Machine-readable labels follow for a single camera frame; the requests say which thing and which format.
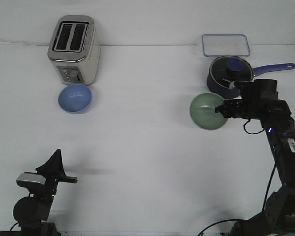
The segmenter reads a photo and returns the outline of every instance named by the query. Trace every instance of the saucepan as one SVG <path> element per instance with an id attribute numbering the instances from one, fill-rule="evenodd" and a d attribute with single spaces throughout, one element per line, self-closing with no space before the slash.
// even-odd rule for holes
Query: saucepan
<path id="1" fill-rule="evenodd" d="M 224 99 L 233 99 L 239 96 L 239 90 L 230 89 L 233 81 L 252 81 L 254 77 L 271 71 L 293 70 L 294 63 L 265 65 L 256 68 L 237 56 L 221 56 L 215 59 L 209 69 L 206 80 L 207 87 Z"/>

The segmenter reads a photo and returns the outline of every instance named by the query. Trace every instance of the black cable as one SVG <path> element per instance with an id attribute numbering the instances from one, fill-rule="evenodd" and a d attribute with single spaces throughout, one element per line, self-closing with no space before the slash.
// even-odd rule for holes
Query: black cable
<path id="1" fill-rule="evenodd" d="M 207 230 L 208 228 L 211 228 L 214 225 L 221 224 L 221 223 L 228 222 L 228 221 L 241 221 L 241 220 L 243 220 L 243 219 L 228 219 L 228 220 L 221 220 L 221 221 L 215 222 L 215 223 L 205 227 L 197 236 L 202 236 L 202 234 L 204 233 L 205 230 Z"/>
<path id="2" fill-rule="evenodd" d="M 251 119 L 249 118 L 248 121 L 244 124 L 244 130 L 245 130 L 245 132 L 246 132 L 247 134 L 260 134 L 260 133 L 264 132 L 264 130 L 265 130 L 264 128 L 263 128 L 261 131 L 257 132 L 257 133 L 250 133 L 250 132 L 248 132 L 248 131 L 246 130 L 246 125 L 247 125 L 250 121 L 251 121 Z"/>
<path id="3" fill-rule="evenodd" d="M 12 230 L 13 230 L 14 226 L 16 226 L 18 223 L 19 223 L 19 222 L 16 222 L 14 225 L 12 225 L 12 227 L 11 227 L 11 229 L 10 229 L 10 231 L 9 231 L 9 236 L 12 235 Z"/>
<path id="4" fill-rule="evenodd" d="M 265 199 L 264 199 L 264 204 L 262 206 L 262 211 L 264 211 L 266 209 L 267 195 L 268 195 L 269 190 L 270 190 L 270 185 L 271 185 L 271 182 L 272 182 L 272 179 L 273 179 L 275 169 L 276 169 L 276 162 L 274 163 L 274 166 L 273 166 L 273 169 L 272 169 L 272 172 L 271 172 L 271 175 L 270 175 L 270 179 L 269 179 L 269 182 L 268 182 L 267 187 L 266 187 Z"/>
<path id="5" fill-rule="evenodd" d="M 276 162 L 274 163 L 274 166 L 273 166 L 273 169 L 272 169 L 272 172 L 271 172 L 271 175 L 270 175 L 270 179 L 269 179 L 269 182 L 268 182 L 267 187 L 266 187 L 265 199 L 264 199 L 264 203 L 263 203 L 263 206 L 262 206 L 262 211 L 264 211 L 265 208 L 266 208 L 267 195 L 268 195 L 269 190 L 270 190 L 270 186 L 271 186 L 271 182 L 272 182 L 272 179 L 273 179 L 273 176 L 274 176 L 275 169 L 276 169 Z M 242 221 L 242 220 L 243 219 L 229 219 L 229 220 L 222 220 L 222 221 L 215 222 L 215 223 L 205 227 L 197 236 L 202 236 L 202 234 L 204 233 L 205 230 L 207 230 L 208 228 L 211 228 L 214 225 L 224 223 L 224 222 L 228 222 L 228 221 Z"/>

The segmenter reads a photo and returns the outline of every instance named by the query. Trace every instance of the lid knob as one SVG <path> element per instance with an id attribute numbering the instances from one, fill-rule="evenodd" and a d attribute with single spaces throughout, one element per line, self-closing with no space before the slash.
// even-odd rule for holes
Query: lid knob
<path id="1" fill-rule="evenodd" d="M 232 71 L 240 71 L 244 68 L 244 65 L 239 58 L 230 58 L 227 61 L 227 67 Z"/>

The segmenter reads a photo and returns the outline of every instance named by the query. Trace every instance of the toaster button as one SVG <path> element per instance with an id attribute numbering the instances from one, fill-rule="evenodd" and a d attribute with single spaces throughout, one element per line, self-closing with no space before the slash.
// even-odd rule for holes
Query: toaster button
<path id="1" fill-rule="evenodd" d="M 70 78 L 71 79 L 78 79 L 78 71 L 77 70 L 71 70 L 70 71 Z"/>

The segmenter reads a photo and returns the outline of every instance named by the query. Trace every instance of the green bowl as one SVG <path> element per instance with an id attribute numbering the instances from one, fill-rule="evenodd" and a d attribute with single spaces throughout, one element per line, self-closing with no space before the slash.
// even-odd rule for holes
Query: green bowl
<path id="1" fill-rule="evenodd" d="M 224 99 L 216 93 L 202 93 L 191 102 L 190 116 L 196 125 L 203 129 L 218 129 L 227 122 L 227 118 L 215 112 L 215 107 L 223 103 Z"/>

